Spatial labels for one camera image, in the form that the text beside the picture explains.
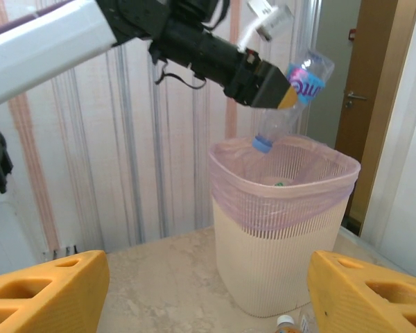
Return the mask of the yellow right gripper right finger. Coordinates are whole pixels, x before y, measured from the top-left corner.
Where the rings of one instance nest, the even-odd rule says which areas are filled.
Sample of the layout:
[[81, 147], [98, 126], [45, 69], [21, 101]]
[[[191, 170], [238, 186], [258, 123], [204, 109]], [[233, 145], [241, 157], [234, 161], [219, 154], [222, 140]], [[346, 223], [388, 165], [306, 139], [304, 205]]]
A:
[[307, 284], [319, 332], [416, 332], [416, 277], [315, 251]]

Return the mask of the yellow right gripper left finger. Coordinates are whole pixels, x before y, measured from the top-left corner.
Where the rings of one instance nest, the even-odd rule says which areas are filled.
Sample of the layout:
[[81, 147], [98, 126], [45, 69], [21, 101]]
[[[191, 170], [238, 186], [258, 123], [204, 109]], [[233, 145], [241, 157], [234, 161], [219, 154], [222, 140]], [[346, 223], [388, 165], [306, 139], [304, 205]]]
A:
[[0, 332], [96, 332], [109, 282], [102, 250], [0, 275]]

